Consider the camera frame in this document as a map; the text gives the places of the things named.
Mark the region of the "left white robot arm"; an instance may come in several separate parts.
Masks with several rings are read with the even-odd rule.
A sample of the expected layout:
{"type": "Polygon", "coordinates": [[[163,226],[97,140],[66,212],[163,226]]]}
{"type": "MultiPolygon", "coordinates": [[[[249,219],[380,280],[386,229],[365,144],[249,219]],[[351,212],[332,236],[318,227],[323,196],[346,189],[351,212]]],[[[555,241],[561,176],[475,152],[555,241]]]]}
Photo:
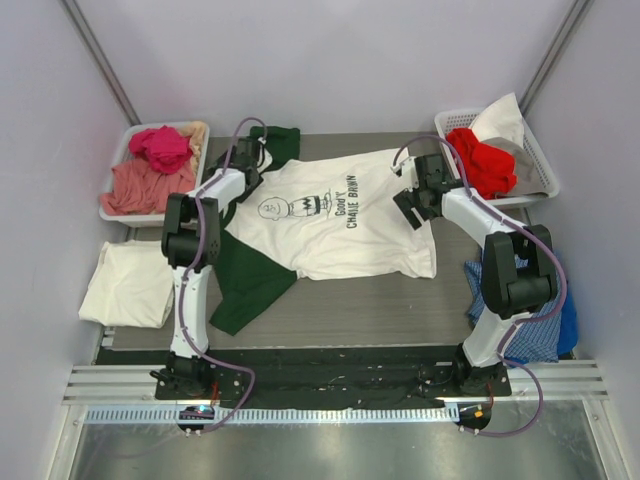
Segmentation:
{"type": "Polygon", "coordinates": [[[164,368],[153,371],[155,397],[200,399],[211,391],[214,368],[204,358],[208,282],[221,250],[220,212],[246,199],[262,181],[266,139],[243,138],[219,158],[211,177],[188,193],[169,196],[161,239],[174,282],[174,333],[164,368]]]}

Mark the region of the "white and green t-shirt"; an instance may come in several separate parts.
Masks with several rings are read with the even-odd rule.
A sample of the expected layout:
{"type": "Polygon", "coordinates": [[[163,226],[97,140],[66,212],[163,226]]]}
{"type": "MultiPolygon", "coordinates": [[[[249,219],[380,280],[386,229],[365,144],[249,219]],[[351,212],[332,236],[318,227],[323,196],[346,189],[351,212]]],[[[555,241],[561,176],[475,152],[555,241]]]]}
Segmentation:
{"type": "Polygon", "coordinates": [[[301,161],[297,128],[254,127],[249,137],[266,139],[273,163],[221,215],[211,325],[237,334],[301,278],[435,278],[430,225],[413,230],[393,201],[407,188],[391,171],[398,148],[301,161]]]}

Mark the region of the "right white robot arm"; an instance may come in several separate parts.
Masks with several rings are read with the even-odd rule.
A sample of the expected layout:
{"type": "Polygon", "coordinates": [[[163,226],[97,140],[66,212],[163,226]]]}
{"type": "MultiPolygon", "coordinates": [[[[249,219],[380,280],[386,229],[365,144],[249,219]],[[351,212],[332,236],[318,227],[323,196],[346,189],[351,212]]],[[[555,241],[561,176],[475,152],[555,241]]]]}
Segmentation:
{"type": "Polygon", "coordinates": [[[470,336],[457,347],[451,371],[456,392],[487,394],[503,376],[502,358],[516,332],[558,294],[549,258],[551,235],[504,216],[461,181],[448,179],[430,156],[408,156],[392,172],[411,178],[393,197],[415,230],[442,217],[458,225],[482,250],[481,295],[485,307],[470,336]]]}

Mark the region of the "beige garment in bin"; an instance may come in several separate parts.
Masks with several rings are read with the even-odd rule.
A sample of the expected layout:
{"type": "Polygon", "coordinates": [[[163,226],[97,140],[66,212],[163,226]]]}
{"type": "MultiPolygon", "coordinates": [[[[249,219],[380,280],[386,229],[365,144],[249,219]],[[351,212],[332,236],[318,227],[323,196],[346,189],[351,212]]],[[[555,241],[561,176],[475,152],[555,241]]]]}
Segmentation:
{"type": "Polygon", "coordinates": [[[194,175],[197,174],[204,141],[208,138],[207,125],[202,121],[192,121],[178,129],[183,137],[189,139],[189,148],[192,152],[190,159],[191,169],[194,175]]]}

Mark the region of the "solid blue garment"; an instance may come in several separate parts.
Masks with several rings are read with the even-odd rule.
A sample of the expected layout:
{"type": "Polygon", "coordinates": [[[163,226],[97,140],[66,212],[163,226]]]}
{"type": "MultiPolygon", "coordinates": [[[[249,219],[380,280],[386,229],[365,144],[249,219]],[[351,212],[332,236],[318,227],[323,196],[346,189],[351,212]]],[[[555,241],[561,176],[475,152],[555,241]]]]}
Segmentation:
{"type": "Polygon", "coordinates": [[[568,356],[579,341],[577,310],[570,289],[561,309],[560,331],[557,343],[558,357],[568,356]]]}

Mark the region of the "folded cream t-shirt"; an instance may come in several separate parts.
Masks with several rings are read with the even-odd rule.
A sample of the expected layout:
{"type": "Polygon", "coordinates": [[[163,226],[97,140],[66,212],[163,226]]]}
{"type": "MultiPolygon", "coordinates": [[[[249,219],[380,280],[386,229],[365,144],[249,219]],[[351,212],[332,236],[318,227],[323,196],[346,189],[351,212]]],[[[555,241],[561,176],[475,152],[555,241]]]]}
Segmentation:
{"type": "Polygon", "coordinates": [[[105,327],[159,329],[173,292],[172,269],[158,241],[106,242],[78,316],[105,327]]]}

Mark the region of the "salmon pink t-shirt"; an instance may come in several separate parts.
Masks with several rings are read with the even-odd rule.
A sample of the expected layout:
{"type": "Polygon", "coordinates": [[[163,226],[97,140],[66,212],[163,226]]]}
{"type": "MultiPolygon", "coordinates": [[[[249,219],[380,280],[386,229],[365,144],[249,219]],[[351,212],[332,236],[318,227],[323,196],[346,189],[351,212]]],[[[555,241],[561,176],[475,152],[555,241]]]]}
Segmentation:
{"type": "Polygon", "coordinates": [[[141,158],[134,158],[111,169],[113,186],[100,196],[103,210],[110,216],[163,214],[173,193],[193,190],[196,177],[189,162],[176,173],[153,170],[141,158]]]}

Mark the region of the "blue plaid shirt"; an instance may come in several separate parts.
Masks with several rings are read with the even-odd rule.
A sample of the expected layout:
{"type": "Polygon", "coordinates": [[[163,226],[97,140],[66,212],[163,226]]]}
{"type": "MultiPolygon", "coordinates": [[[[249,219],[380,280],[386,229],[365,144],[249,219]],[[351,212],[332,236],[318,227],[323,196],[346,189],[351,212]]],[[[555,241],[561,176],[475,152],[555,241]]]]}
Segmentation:
{"type": "MultiPolygon", "coordinates": [[[[482,263],[479,260],[466,261],[463,270],[472,294],[466,315],[472,327],[475,327],[485,308],[481,293],[482,263]]],[[[509,343],[505,357],[521,364],[557,362],[560,318],[561,310],[543,322],[526,322],[509,343]]]]}

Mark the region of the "magenta t-shirt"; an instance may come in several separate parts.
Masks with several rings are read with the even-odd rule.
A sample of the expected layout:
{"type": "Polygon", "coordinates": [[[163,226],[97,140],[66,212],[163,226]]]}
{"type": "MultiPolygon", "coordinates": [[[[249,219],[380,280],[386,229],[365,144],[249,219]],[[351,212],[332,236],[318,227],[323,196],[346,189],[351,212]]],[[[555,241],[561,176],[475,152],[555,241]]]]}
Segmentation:
{"type": "Polygon", "coordinates": [[[132,155],[145,159],[152,170],[163,174],[178,172],[192,156],[189,138],[169,126],[134,134],[128,148],[132,155]]]}

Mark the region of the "red t-shirt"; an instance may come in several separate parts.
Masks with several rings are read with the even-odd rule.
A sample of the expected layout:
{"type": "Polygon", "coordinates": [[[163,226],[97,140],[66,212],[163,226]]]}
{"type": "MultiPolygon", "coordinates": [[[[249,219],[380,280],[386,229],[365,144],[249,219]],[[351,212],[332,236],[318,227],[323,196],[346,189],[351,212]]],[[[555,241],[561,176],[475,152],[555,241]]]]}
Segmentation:
{"type": "Polygon", "coordinates": [[[516,186],[512,154],[480,142],[469,128],[453,129],[446,140],[460,155],[468,182],[484,199],[506,196],[516,186]]]}

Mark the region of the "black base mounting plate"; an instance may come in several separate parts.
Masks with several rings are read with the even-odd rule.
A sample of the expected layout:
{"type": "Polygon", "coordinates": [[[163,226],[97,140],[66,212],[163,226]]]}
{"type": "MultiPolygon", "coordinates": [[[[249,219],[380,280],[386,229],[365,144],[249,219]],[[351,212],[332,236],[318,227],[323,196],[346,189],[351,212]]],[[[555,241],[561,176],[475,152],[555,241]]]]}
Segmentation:
{"type": "Polygon", "coordinates": [[[143,365],[159,400],[217,400],[225,408],[249,396],[247,409],[408,409],[437,407],[444,397],[508,397],[504,367],[458,384],[454,346],[218,350],[220,366],[179,387],[166,351],[98,354],[99,366],[143,365]]]}

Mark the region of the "right white perforated basket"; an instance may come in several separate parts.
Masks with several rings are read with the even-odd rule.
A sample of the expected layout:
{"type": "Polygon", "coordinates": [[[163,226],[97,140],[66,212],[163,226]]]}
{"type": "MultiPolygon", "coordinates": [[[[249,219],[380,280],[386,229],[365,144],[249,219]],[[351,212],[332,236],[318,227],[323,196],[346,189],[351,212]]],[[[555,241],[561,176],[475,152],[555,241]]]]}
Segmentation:
{"type": "MultiPolygon", "coordinates": [[[[455,128],[467,128],[482,111],[482,107],[475,107],[439,112],[434,117],[436,132],[441,138],[445,138],[455,128]]],[[[541,200],[554,198],[560,192],[560,185],[556,175],[526,120],[523,121],[523,126],[523,149],[534,162],[535,170],[541,180],[542,193],[508,196],[491,200],[490,204],[498,209],[526,208],[541,200]]]]}

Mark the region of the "grey white garment in basket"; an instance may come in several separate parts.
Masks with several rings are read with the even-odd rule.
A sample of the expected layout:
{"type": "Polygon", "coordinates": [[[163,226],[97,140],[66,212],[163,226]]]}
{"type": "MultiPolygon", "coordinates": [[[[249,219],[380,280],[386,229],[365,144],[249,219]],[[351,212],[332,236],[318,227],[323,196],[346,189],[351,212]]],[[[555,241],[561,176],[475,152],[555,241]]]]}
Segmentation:
{"type": "Polygon", "coordinates": [[[506,196],[498,198],[542,193],[534,162],[523,149],[523,121],[516,95],[509,93],[486,107],[470,125],[480,142],[504,150],[515,158],[517,184],[506,196]]]}

